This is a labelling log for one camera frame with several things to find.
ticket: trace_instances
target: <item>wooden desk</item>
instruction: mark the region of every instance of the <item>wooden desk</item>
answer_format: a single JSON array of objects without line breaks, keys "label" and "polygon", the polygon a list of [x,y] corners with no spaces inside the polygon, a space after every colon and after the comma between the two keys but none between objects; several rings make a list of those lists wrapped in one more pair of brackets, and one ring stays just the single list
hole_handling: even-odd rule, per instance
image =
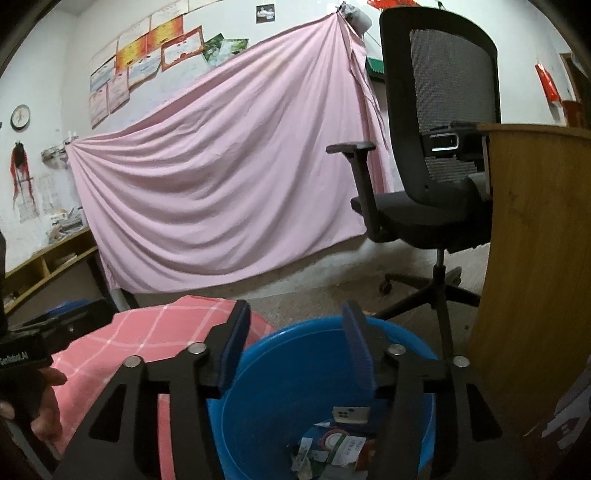
[{"label": "wooden desk", "polygon": [[591,131],[479,129],[489,137],[493,223],[469,358],[525,434],[591,355]]},{"label": "wooden desk", "polygon": [[[25,263],[8,272],[4,281],[2,296],[14,293],[17,298],[6,307],[7,317],[10,317],[19,307],[30,300],[33,295],[47,287],[52,281],[83,261],[88,263],[101,295],[109,298],[109,289],[96,262],[98,251],[99,249],[90,229],[85,228],[61,242],[44,248]],[[76,254],[76,257],[59,264],[60,259],[71,254]]]}]

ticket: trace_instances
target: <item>human hand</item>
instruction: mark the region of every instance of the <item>human hand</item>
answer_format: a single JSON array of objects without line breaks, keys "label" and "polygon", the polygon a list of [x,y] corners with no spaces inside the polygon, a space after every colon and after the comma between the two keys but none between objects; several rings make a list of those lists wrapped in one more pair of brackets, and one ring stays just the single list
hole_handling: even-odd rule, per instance
[{"label": "human hand", "polygon": [[[31,422],[31,430],[43,442],[56,442],[63,432],[60,422],[60,407],[57,404],[53,387],[64,385],[67,377],[55,368],[42,368],[41,373],[47,382],[47,388],[41,398],[39,416]],[[13,420],[15,413],[10,403],[0,400],[0,416]]]}]

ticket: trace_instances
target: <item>metal screw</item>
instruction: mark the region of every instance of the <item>metal screw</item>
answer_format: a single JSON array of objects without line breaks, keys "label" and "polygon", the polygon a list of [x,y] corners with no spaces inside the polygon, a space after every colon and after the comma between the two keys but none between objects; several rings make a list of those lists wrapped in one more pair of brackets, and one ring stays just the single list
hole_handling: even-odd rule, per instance
[{"label": "metal screw", "polygon": [[142,362],[142,358],[140,356],[134,355],[127,358],[124,362],[124,365],[127,368],[135,368]]},{"label": "metal screw", "polygon": [[199,355],[207,350],[207,345],[205,345],[205,343],[194,343],[189,346],[188,350],[189,353],[192,353],[193,355]]},{"label": "metal screw", "polygon": [[453,358],[453,364],[458,368],[466,368],[470,366],[470,361],[465,356],[458,355]]},{"label": "metal screw", "polygon": [[399,343],[393,343],[388,347],[388,353],[390,355],[404,355],[406,353],[406,347],[404,345],[400,345]]}]

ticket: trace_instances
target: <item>chair base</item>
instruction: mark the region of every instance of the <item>chair base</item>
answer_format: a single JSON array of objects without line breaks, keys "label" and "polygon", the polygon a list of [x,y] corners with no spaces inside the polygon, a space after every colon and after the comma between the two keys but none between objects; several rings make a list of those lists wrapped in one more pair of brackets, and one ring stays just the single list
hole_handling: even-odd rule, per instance
[{"label": "chair base", "polygon": [[416,288],[418,292],[378,312],[375,317],[382,320],[391,320],[409,310],[429,304],[437,312],[443,358],[448,359],[454,357],[452,327],[447,309],[448,300],[478,307],[480,305],[480,296],[458,287],[462,275],[461,267],[454,268],[446,273],[443,264],[443,252],[443,250],[437,251],[437,264],[433,267],[433,278],[431,279],[411,275],[386,274],[386,282],[380,286],[381,292],[388,293],[388,288],[385,285],[390,284],[392,281]]}]

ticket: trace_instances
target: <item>chair seat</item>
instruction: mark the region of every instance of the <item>chair seat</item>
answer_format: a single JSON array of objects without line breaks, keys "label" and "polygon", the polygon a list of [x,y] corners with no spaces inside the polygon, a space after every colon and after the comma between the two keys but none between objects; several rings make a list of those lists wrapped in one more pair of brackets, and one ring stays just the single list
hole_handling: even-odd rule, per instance
[{"label": "chair seat", "polygon": [[[416,248],[444,248],[450,252],[490,241],[485,219],[475,222],[463,212],[422,205],[406,192],[378,194],[375,201],[380,223],[391,234],[385,241],[399,238]],[[358,197],[351,200],[351,207],[361,215]]]}]

